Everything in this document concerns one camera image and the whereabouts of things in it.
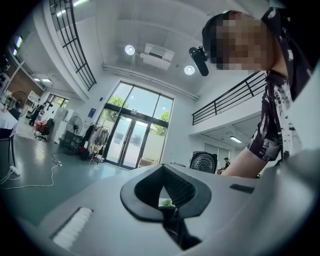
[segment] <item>white tablecloth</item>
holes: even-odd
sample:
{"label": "white tablecloth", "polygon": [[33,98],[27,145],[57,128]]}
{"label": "white tablecloth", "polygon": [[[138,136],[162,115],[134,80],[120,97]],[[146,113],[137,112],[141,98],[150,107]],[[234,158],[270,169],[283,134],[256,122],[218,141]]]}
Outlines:
{"label": "white tablecloth", "polygon": [[0,104],[0,129],[12,129],[10,136],[17,133],[18,120],[7,110],[4,113],[4,106]]}

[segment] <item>round ceiling light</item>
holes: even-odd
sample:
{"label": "round ceiling light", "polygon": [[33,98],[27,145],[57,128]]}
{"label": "round ceiling light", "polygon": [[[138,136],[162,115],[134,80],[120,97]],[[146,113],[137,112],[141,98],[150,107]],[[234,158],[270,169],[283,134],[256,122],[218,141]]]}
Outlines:
{"label": "round ceiling light", "polygon": [[195,73],[195,68],[191,65],[188,65],[184,68],[184,73],[186,73],[187,75],[192,75],[193,73]]}
{"label": "round ceiling light", "polygon": [[134,55],[135,52],[136,52],[135,48],[134,48],[132,45],[130,45],[130,44],[128,44],[128,45],[124,48],[124,50],[125,50],[126,54],[128,54],[128,55]]}

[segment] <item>ceiling air conditioner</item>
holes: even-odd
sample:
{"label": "ceiling air conditioner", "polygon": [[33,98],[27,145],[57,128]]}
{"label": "ceiling air conditioner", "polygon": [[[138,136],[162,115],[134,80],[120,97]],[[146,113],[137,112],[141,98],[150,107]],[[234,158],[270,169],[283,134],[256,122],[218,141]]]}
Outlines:
{"label": "ceiling air conditioner", "polygon": [[144,53],[140,53],[143,63],[163,70],[168,70],[174,55],[175,53],[173,51],[151,43],[147,43],[145,45]]}

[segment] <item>railing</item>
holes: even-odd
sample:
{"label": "railing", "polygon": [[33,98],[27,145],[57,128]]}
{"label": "railing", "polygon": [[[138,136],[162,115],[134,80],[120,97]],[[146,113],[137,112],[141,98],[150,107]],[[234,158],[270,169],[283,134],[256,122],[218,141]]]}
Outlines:
{"label": "railing", "polygon": [[267,84],[265,78],[265,73],[262,71],[249,75],[226,93],[193,113],[192,125],[199,124],[264,92]]}
{"label": "railing", "polygon": [[62,48],[64,48],[74,71],[89,91],[97,82],[79,40],[73,1],[50,0],[50,11]]}

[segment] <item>patterned shirt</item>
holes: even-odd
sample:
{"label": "patterned shirt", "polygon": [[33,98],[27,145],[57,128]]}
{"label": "patterned shirt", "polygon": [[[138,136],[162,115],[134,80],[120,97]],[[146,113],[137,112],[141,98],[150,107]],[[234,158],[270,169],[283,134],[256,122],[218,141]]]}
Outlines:
{"label": "patterned shirt", "polygon": [[296,34],[286,9],[270,8],[261,19],[278,40],[288,78],[269,70],[262,96],[261,121],[247,148],[264,161],[282,159],[302,150],[300,139],[287,111],[312,75],[314,66],[291,35]]}

